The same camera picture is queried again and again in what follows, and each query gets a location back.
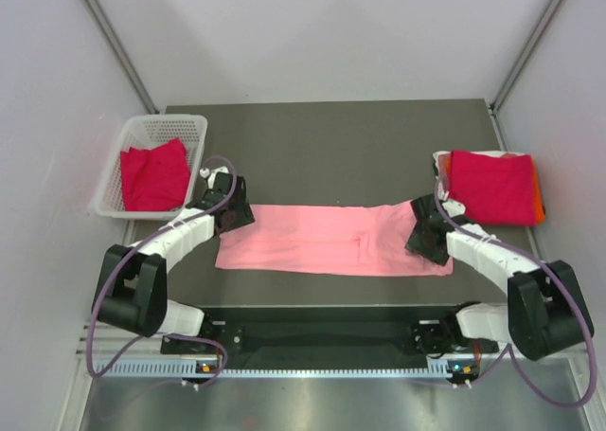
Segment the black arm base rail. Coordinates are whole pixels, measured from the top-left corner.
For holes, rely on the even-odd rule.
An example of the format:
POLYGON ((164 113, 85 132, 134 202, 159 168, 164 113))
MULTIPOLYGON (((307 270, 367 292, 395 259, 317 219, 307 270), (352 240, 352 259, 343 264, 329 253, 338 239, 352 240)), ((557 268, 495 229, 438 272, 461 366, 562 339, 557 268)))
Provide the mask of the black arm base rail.
POLYGON ((428 356, 494 354, 462 342, 451 306, 207 307, 199 335, 221 343, 228 368, 420 368, 428 356))

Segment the light pink t shirt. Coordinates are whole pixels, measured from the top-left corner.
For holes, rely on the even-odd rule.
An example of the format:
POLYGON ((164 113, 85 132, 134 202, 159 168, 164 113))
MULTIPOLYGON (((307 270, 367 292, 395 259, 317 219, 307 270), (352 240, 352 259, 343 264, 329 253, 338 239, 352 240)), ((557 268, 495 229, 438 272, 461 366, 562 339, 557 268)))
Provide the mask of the light pink t shirt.
POLYGON ((408 201, 378 207, 252 205, 255 221, 224 233, 215 266, 354 277, 449 276, 409 252, 416 223, 408 201))

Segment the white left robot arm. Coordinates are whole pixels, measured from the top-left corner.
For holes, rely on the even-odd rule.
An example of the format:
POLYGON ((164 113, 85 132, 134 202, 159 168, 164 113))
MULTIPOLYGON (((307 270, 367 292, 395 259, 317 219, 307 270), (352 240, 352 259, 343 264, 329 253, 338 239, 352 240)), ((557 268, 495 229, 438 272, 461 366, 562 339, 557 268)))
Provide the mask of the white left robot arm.
POLYGON ((219 168, 206 179, 203 197, 170 222, 130 246, 115 244, 104 256, 92 317, 142 337, 181 334, 194 351, 208 350, 214 329, 205 313, 168 298, 170 270, 200 244, 255 221, 245 179, 219 168))

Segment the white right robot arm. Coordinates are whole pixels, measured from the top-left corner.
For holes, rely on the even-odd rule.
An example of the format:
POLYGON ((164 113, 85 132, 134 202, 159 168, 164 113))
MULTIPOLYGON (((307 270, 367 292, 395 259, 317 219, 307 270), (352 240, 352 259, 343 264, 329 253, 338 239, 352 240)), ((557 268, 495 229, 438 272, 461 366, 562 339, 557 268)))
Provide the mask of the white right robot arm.
POLYGON ((510 344, 537 361, 586 342, 595 334, 574 269, 546 263, 511 247, 465 214, 462 204, 432 194, 411 201, 416 222, 406 249, 437 265, 467 264, 507 298, 504 305, 468 302, 442 327, 442 340, 462 351, 475 339, 510 344))

